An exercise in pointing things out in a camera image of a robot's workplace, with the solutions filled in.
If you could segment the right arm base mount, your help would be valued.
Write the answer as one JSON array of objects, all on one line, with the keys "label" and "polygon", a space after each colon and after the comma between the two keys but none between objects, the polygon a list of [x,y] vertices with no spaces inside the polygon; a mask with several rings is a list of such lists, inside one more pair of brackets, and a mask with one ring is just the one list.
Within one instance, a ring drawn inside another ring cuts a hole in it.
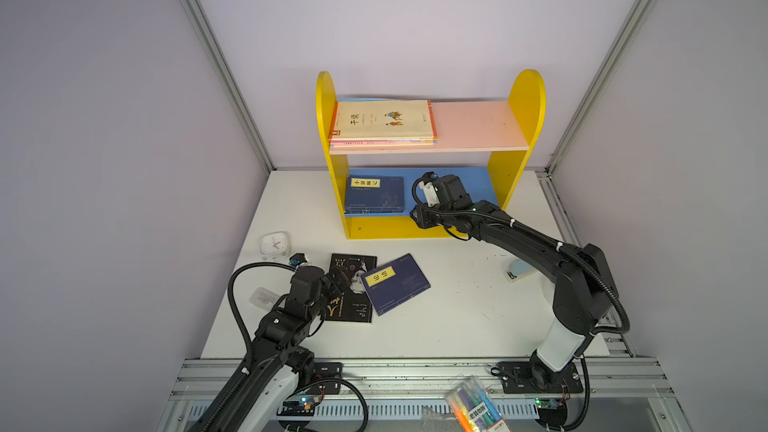
[{"label": "right arm base mount", "polygon": [[490,372],[501,382],[506,394],[561,395],[584,391],[582,376],[573,361],[560,371],[552,371],[537,356],[532,356],[526,360],[498,362]]}]

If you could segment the pink cartoon cover book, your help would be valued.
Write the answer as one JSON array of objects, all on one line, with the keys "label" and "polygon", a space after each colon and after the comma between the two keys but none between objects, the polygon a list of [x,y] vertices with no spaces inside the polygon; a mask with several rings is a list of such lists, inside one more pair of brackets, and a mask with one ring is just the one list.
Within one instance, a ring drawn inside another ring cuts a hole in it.
[{"label": "pink cartoon cover book", "polygon": [[392,149],[392,148],[413,148],[413,147],[432,147],[437,143],[436,140],[372,140],[372,141],[330,141],[329,149]]}]

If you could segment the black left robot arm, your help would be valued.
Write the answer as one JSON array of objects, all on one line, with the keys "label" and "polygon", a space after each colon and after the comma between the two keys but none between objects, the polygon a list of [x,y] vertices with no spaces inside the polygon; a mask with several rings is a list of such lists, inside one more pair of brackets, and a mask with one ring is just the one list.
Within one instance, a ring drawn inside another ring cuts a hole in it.
[{"label": "black left robot arm", "polygon": [[315,370],[314,353],[301,343],[326,309],[333,283],[315,266],[295,268],[283,302],[262,317],[250,333],[234,297],[235,281],[247,270],[267,267],[267,262],[237,269],[228,282],[227,300],[244,337],[245,355],[192,431],[261,431],[290,397],[330,384],[359,390],[341,377],[322,377]]}]

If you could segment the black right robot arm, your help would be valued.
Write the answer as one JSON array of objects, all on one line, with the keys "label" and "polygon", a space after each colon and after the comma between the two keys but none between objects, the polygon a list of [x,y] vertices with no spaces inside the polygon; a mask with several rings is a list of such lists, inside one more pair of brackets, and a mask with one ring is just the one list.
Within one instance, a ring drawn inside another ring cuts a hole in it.
[{"label": "black right robot arm", "polygon": [[427,172],[414,181],[410,216],[417,227],[440,227],[497,246],[533,266],[554,285],[554,321],[531,356],[542,381],[562,372],[601,333],[623,334],[630,320],[603,251],[548,236],[507,214],[475,202],[456,175]]}]

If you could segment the dark blue book hidden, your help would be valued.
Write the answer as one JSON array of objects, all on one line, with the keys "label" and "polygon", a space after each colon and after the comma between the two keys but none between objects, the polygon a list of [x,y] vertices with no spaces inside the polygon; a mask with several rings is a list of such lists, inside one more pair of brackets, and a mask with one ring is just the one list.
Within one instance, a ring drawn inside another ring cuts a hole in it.
[{"label": "dark blue book hidden", "polygon": [[430,282],[411,254],[365,272],[361,281],[378,316],[390,312],[431,288]]}]

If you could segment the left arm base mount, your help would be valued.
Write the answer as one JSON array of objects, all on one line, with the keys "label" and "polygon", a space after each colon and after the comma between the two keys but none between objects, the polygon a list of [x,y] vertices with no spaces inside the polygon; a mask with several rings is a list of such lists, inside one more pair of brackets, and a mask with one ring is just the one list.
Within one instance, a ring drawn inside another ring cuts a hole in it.
[{"label": "left arm base mount", "polygon": [[263,359],[254,368],[259,395],[252,412],[258,418],[268,420],[291,396],[321,394],[324,385],[316,385],[316,382],[341,378],[342,371],[342,362],[326,359],[317,361],[315,354],[302,346],[287,354]]}]

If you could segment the beige book orange border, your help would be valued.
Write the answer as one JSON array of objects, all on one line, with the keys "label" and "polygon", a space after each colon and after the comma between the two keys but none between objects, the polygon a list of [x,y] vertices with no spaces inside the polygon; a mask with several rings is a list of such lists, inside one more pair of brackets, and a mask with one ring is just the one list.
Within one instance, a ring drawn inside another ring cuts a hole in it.
[{"label": "beige book orange border", "polygon": [[428,100],[343,101],[329,132],[334,141],[432,141],[436,139]]}]

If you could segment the dark blue book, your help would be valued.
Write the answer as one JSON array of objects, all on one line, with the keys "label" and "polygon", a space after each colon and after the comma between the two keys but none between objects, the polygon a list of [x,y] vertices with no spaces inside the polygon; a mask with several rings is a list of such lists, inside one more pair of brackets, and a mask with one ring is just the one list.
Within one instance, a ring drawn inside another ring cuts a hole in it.
[{"label": "dark blue book", "polygon": [[346,214],[390,214],[405,208],[404,179],[399,176],[347,177],[344,200]]}]

